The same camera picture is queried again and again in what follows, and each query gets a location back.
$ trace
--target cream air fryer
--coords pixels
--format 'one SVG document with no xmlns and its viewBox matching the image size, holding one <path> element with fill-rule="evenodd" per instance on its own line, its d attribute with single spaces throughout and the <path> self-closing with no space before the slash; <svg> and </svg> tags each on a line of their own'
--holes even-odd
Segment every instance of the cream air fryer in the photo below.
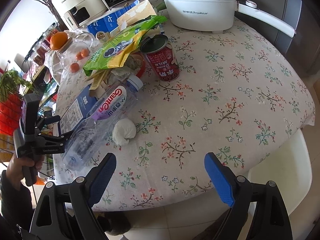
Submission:
<svg viewBox="0 0 320 240">
<path fill-rule="evenodd" d="M 76 30 L 107 10 L 102 0 L 52 0 L 52 4 L 69 30 Z"/>
</svg>

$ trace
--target table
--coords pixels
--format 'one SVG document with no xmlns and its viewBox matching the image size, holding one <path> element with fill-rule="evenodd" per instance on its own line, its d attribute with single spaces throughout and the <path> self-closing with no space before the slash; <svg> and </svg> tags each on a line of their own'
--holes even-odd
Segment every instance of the table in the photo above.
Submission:
<svg viewBox="0 0 320 240">
<path fill-rule="evenodd" d="M 54 155 L 60 184 L 85 176 L 107 152 L 116 155 L 116 171 L 94 211 L 150 208 L 205 193 L 213 188 L 204 169 L 207 152 L 242 174 L 298 128 L 314 124 L 315 106 L 304 83 L 245 23 L 235 18 L 231 29 L 212 34 L 180 29 L 168 20 L 164 30 L 180 75 L 167 83 L 146 69 L 139 103 L 128 113 L 136 137 L 118 147 L 110 135 L 81 172 L 66 169 Z M 81 72 L 62 80 L 56 114 L 64 114 L 85 79 Z"/>
</svg>

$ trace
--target white chair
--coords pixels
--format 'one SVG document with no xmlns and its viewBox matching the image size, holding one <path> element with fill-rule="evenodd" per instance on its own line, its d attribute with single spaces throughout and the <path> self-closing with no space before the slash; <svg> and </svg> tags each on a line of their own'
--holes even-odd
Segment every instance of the white chair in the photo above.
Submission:
<svg viewBox="0 0 320 240">
<path fill-rule="evenodd" d="M 260 184 L 269 180 L 276 182 L 290 215 L 307 195 L 312 181 L 311 163 L 302 131 L 298 129 L 278 150 L 250 169 L 247 178 Z M 255 207 L 256 202 L 250 204 L 251 215 Z"/>
</svg>

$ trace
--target white electric pot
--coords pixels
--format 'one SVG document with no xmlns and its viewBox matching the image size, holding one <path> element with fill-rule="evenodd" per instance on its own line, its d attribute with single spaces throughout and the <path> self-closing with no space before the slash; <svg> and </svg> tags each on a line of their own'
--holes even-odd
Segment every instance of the white electric pot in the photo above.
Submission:
<svg viewBox="0 0 320 240">
<path fill-rule="evenodd" d="M 170 20 L 178 27 L 222 32 L 232 27 L 235 11 L 250 15 L 270 24 L 291 38 L 295 30 L 284 21 L 257 9 L 252 1 L 246 4 L 236 0 L 164 0 Z"/>
</svg>

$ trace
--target human hand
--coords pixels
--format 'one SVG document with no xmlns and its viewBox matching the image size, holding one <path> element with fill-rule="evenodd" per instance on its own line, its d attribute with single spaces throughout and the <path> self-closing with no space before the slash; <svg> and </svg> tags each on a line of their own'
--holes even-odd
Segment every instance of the human hand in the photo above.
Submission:
<svg viewBox="0 0 320 240">
<path fill-rule="evenodd" d="M 28 157 L 17 158 L 17 156 L 13 154 L 9 162 L 8 168 L 5 172 L 5 175 L 7 179 L 10 181 L 11 185 L 16 190 L 20 190 L 20 182 L 24 178 L 22 173 L 22 166 L 27 166 L 27 167 L 35 166 L 36 170 L 40 171 L 43 161 L 44 161 L 44 155 L 41 155 L 41 159 L 35 164 L 35 162 Z"/>
</svg>

